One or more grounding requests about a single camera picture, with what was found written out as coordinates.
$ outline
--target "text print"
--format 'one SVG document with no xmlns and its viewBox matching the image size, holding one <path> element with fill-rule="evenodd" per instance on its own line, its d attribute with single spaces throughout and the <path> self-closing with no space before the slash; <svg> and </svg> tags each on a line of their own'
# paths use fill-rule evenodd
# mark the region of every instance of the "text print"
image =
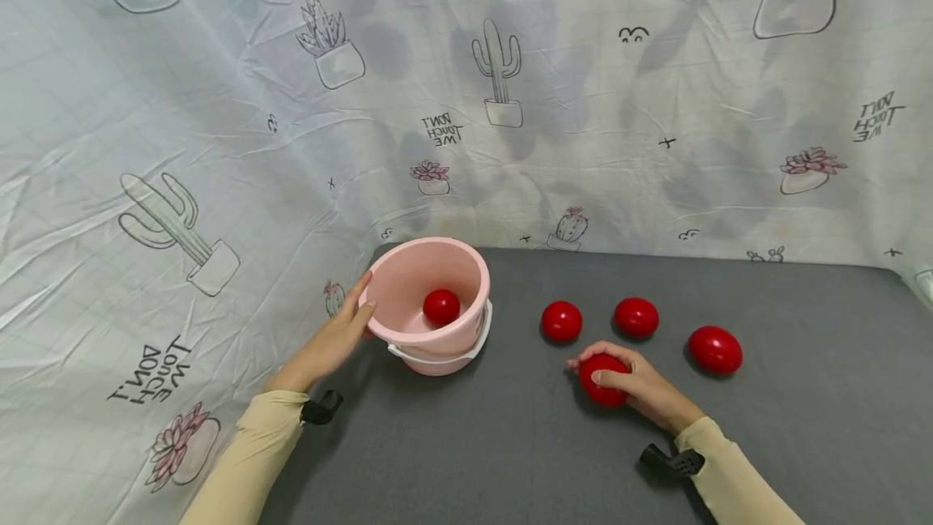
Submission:
<svg viewBox="0 0 933 525">
<path fill-rule="evenodd" d="M 450 121 L 450 114 L 445 112 L 440 116 L 428 116 L 422 118 L 424 127 L 428 128 L 428 137 L 433 140 L 435 146 L 444 146 L 446 144 L 460 143 L 460 128 Z"/>
<path fill-rule="evenodd" d="M 107 399 L 121 399 L 130 403 L 159 400 L 164 402 L 178 388 L 178 382 L 191 365 L 178 363 L 180 357 L 191 352 L 178 344 L 181 335 L 174 337 L 165 352 L 151 345 L 143 345 L 143 355 L 136 365 L 133 378 L 125 380 Z"/>
<path fill-rule="evenodd" d="M 858 138 L 853 143 L 864 143 L 865 140 L 879 136 L 882 126 L 891 126 L 894 114 L 898 109 L 906 106 L 891 106 L 894 101 L 894 92 L 886 94 L 882 99 L 866 103 L 862 106 L 862 115 L 855 121 L 853 132 Z"/>
</svg>

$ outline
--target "red ball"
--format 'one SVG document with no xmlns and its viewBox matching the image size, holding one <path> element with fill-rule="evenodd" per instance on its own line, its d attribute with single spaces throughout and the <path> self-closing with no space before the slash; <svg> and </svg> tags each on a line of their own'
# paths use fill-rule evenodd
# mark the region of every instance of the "red ball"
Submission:
<svg viewBox="0 0 933 525">
<path fill-rule="evenodd" d="M 629 297 L 616 305 L 616 327 L 626 335 L 645 339 L 658 329 L 658 310 L 644 298 Z"/>
<path fill-rule="evenodd" d="M 726 329 L 700 327 L 687 341 L 690 356 L 701 369 L 717 375 L 730 375 L 742 366 L 742 345 Z"/>
<path fill-rule="evenodd" d="M 554 342 L 572 341 L 581 334 L 581 330 L 583 330 L 581 311 L 565 300 L 548 304 L 541 313 L 541 332 Z"/>
<path fill-rule="evenodd" d="M 631 373 L 632 370 L 628 369 L 625 363 L 622 363 L 622 361 L 616 359 L 613 355 L 607 355 L 606 353 L 593 355 L 593 357 L 583 361 L 581 367 L 579 367 L 579 378 L 581 379 L 581 385 L 586 395 L 589 395 L 590 399 L 593 400 L 594 403 L 599 403 L 600 406 L 619 408 L 625 403 L 628 394 L 626 394 L 625 391 L 596 385 L 593 382 L 593 373 L 602 369 L 608 369 L 609 371 L 616 371 L 618 373 Z"/>
<path fill-rule="evenodd" d="M 460 317 L 460 299 L 450 290 L 435 290 L 424 297 L 421 309 L 435 327 L 447 327 Z"/>
</svg>

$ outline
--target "right hand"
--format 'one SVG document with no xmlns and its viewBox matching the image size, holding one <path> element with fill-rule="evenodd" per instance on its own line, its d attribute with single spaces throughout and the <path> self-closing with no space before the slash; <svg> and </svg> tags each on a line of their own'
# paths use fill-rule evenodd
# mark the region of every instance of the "right hand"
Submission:
<svg viewBox="0 0 933 525">
<path fill-rule="evenodd" d="M 573 372 L 578 372 L 579 365 L 597 353 L 606 353 L 619 359 L 632 372 L 596 371 L 593 373 L 596 385 L 627 392 L 626 403 L 629 406 L 675 438 L 694 421 L 705 416 L 694 402 L 663 378 L 641 354 L 631 349 L 599 341 L 584 349 L 576 359 L 567 361 L 567 366 Z"/>
</svg>

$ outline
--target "white bucket handle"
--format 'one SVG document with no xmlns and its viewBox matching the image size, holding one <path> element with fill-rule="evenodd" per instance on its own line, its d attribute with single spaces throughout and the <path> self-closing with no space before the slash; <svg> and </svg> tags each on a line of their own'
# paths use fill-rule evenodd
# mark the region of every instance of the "white bucket handle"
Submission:
<svg viewBox="0 0 933 525">
<path fill-rule="evenodd" d="M 448 359 L 447 361 L 426 361 L 425 359 L 419 359 L 414 355 L 407 354 L 399 348 L 398 345 L 393 345 L 392 343 L 389 343 L 389 352 L 397 357 L 412 361 L 412 363 L 420 363 L 422 365 L 448 365 L 454 363 L 454 361 L 475 359 L 476 356 L 479 355 L 479 352 L 483 351 L 486 339 L 489 339 L 489 327 L 492 326 L 492 303 L 488 299 L 486 300 L 486 308 L 483 311 L 483 318 L 479 321 L 479 326 L 479 339 L 476 341 L 476 345 L 469 349 L 468 352 L 454 359 Z"/>
</svg>

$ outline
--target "small cactus drawing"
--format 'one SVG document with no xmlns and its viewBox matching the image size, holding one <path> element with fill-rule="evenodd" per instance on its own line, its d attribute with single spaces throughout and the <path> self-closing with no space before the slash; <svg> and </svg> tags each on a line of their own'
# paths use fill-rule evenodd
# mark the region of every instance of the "small cactus drawing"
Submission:
<svg viewBox="0 0 933 525">
<path fill-rule="evenodd" d="M 177 203 L 172 204 L 136 175 L 123 174 L 119 181 L 123 191 L 146 212 L 150 222 L 143 223 L 133 213 L 121 213 L 117 222 L 123 231 L 154 250 L 166 250 L 178 244 L 196 262 L 188 281 L 209 297 L 217 296 L 240 267 L 240 259 L 223 241 L 209 246 L 192 229 L 198 218 L 198 204 L 188 189 L 172 175 L 162 173 L 162 181 L 177 198 Z"/>
<path fill-rule="evenodd" d="M 547 246 L 554 250 L 576 251 L 581 249 L 578 239 L 581 238 L 590 225 L 582 216 L 583 207 L 567 207 L 564 217 L 560 218 L 557 230 L 547 236 Z"/>
<path fill-rule="evenodd" d="M 768 250 L 768 261 L 769 262 L 783 262 L 784 261 L 784 246 L 777 248 L 775 250 Z"/>
<path fill-rule="evenodd" d="M 781 246 L 781 247 L 779 247 L 779 248 L 773 248 L 773 249 L 771 249 L 771 250 L 768 250 L 768 259 L 767 259 L 767 260 L 765 260 L 763 256 L 761 256 L 759 253 L 757 253 L 757 251 L 751 251 L 751 250 L 745 251 L 745 255 L 747 255 L 747 256 L 748 256 L 748 259 L 750 259 L 750 260 L 753 261 L 753 262 L 773 262 L 773 263 L 780 263 L 780 262 L 783 262 L 783 261 L 784 261 L 784 246 Z"/>
<path fill-rule="evenodd" d="M 324 306 L 327 309 L 327 316 L 331 318 L 337 316 L 340 309 L 343 308 L 345 298 L 346 293 L 343 291 L 343 286 L 327 280 L 327 284 L 324 285 Z"/>
<path fill-rule="evenodd" d="M 506 79 L 519 75 L 522 70 L 522 48 L 515 35 L 509 38 L 509 58 L 502 51 L 502 39 L 496 23 L 486 19 L 483 23 L 483 35 L 486 44 L 484 51 L 479 39 L 473 40 L 473 58 L 479 72 L 492 78 L 492 99 L 486 100 L 486 118 L 494 126 L 522 125 L 522 102 L 509 99 L 509 85 Z"/>
</svg>

